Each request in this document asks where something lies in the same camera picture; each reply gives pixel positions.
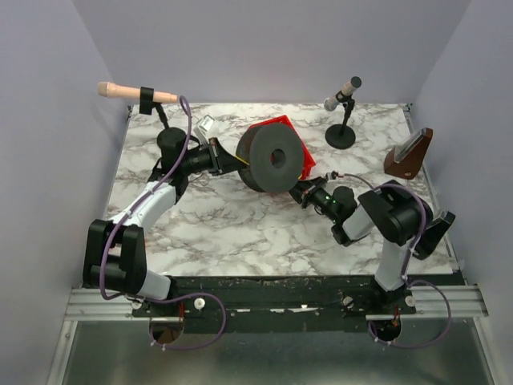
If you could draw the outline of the grey cable spool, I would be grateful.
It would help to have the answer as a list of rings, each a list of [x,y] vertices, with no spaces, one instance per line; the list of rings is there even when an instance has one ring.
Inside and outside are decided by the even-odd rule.
[[[288,125],[273,123],[245,131],[236,156],[248,163],[239,171],[242,181],[259,193],[286,193],[299,181],[304,154],[298,134]]]

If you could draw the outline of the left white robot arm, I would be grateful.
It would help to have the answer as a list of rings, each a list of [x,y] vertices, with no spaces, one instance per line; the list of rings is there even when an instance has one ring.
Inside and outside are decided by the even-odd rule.
[[[85,286],[157,302],[172,298],[172,279],[147,267],[145,233],[178,203],[190,175],[209,172],[217,176],[248,167],[248,162],[227,152],[217,138],[192,149],[189,139],[178,128],[161,131],[157,136],[161,157],[144,190],[112,219],[90,224],[83,263]]]

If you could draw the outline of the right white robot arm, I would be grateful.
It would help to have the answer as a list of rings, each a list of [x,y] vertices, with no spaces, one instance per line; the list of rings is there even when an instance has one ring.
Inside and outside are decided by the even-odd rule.
[[[428,258],[440,241],[430,206],[395,180],[359,197],[345,186],[329,193],[327,181],[326,177],[300,180],[289,194],[303,209],[312,205],[329,218],[340,245],[352,245],[378,229],[384,243],[374,280],[384,292],[403,287],[410,259]]]

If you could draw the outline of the red plastic bin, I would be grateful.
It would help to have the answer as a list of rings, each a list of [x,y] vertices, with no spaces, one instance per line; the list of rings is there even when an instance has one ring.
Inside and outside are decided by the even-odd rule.
[[[292,122],[290,121],[289,117],[287,115],[280,115],[278,117],[274,117],[272,119],[264,120],[259,123],[259,125],[270,125],[270,124],[284,124],[288,126],[290,129],[292,129],[295,134],[299,137],[301,142],[301,148],[303,151],[303,165],[301,170],[301,180],[306,180],[313,169],[313,167],[316,165],[316,162],[314,158],[312,157],[311,153],[309,152],[308,148],[305,145],[304,140],[301,138],[298,130],[293,126]]]

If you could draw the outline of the beige microphone on stand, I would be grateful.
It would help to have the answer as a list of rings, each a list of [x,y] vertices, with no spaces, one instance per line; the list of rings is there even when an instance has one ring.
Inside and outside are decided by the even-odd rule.
[[[122,86],[112,82],[99,82],[97,93],[109,99],[137,99],[139,101],[139,113],[150,116],[152,110],[155,109],[165,129],[169,128],[169,125],[162,105],[177,103],[179,100],[178,95],[169,92],[155,91],[150,87]]]

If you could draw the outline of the brown wooden metronome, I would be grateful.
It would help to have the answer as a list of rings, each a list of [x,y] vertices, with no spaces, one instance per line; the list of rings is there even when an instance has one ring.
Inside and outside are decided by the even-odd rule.
[[[384,173],[413,180],[420,172],[433,133],[431,128],[423,128],[413,132],[402,143],[395,145],[383,162]]]

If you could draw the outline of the black metronome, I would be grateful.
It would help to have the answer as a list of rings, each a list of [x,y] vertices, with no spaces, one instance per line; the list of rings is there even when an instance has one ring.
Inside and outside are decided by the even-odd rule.
[[[444,211],[433,219],[414,248],[414,258],[420,261],[427,259],[436,250],[455,218],[451,211]]]

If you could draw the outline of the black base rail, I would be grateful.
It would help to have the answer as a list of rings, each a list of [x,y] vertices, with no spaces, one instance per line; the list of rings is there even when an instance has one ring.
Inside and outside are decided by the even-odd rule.
[[[176,304],[144,302],[133,316],[180,322],[187,333],[360,332],[370,319],[414,314],[406,288],[390,294],[370,275],[181,277]]]

